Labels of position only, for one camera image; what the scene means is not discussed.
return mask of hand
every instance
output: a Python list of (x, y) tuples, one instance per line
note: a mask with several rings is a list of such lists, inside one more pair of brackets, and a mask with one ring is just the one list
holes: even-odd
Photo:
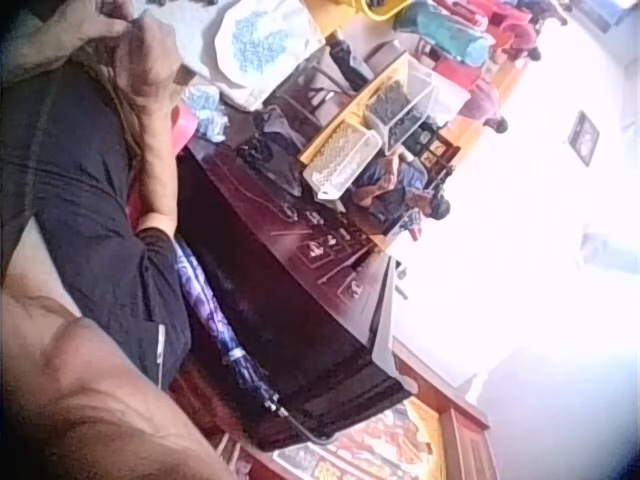
[(396, 178), (395, 174), (385, 173), (378, 182), (378, 189), (380, 189), (381, 192), (388, 192), (389, 190), (393, 190), (396, 186), (397, 180), (398, 179)]
[(67, 0), (47, 24), (59, 32), (71, 54), (89, 40), (119, 37), (132, 18), (130, 0)]
[(393, 152), (393, 156), (397, 157), (399, 160), (409, 163), (414, 159), (414, 156), (404, 147), (404, 145), (398, 145)]
[(114, 63), (116, 84), (139, 114), (171, 111), (176, 100), (174, 79), (182, 58), (170, 25), (145, 10), (121, 38)]

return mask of dark wooden table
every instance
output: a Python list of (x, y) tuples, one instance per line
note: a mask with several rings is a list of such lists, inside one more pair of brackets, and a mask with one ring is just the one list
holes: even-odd
[[(391, 351), (395, 261), (366, 233), (199, 140), (179, 160), (179, 182), (179, 234), (241, 343), (307, 429), (331, 436), (411, 394)], [(194, 338), (196, 357), (215, 375), (215, 347), (203, 337)], [(260, 448), (304, 440), (241, 392), (230, 399)]]

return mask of black fabric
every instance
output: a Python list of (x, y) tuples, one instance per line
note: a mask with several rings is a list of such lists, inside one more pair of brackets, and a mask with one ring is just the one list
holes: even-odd
[(0, 118), (2, 281), (35, 216), (62, 283), (154, 383), (166, 326), (163, 387), (190, 346), (172, 240), (135, 235), (126, 214), (129, 161), (102, 87), (67, 62), (5, 89)]

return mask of umbrella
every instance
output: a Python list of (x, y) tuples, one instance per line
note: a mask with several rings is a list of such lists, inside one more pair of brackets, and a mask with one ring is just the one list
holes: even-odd
[(202, 267), (184, 240), (176, 237), (177, 270), (180, 286), (198, 319), (218, 346), (223, 363), (229, 367), (239, 387), (269, 412), (286, 418), (309, 441), (327, 445), (333, 438), (319, 438), (301, 425), (279, 403), (279, 395), (266, 381), (264, 370), (247, 354), (225, 317)]

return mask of plastic bag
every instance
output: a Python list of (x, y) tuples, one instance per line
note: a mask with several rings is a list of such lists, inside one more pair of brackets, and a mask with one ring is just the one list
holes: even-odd
[(220, 90), (213, 85), (198, 85), (187, 88), (182, 97), (198, 117), (196, 135), (214, 143), (223, 142), (229, 118), (220, 104)]

